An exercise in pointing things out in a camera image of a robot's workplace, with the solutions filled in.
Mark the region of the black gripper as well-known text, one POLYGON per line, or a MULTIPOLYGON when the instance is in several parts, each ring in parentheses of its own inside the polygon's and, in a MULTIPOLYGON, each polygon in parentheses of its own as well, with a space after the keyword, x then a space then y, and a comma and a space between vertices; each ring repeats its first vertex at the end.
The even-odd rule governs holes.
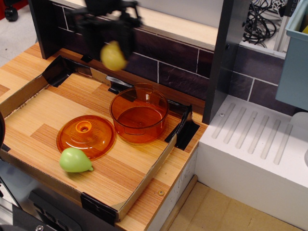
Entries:
POLYGON ((85 7, 68 11, 65 15, 73 29, 80 29, 89 48, 90 56, 102 61, 106 45, 104 30, 117 28, 117 41, 126 60, 135 50, 135 35, 132 28, 142 25, 135 0, 86 0, 85 7), (115 20, 101 21, 98 17, 120 13, 115 20))

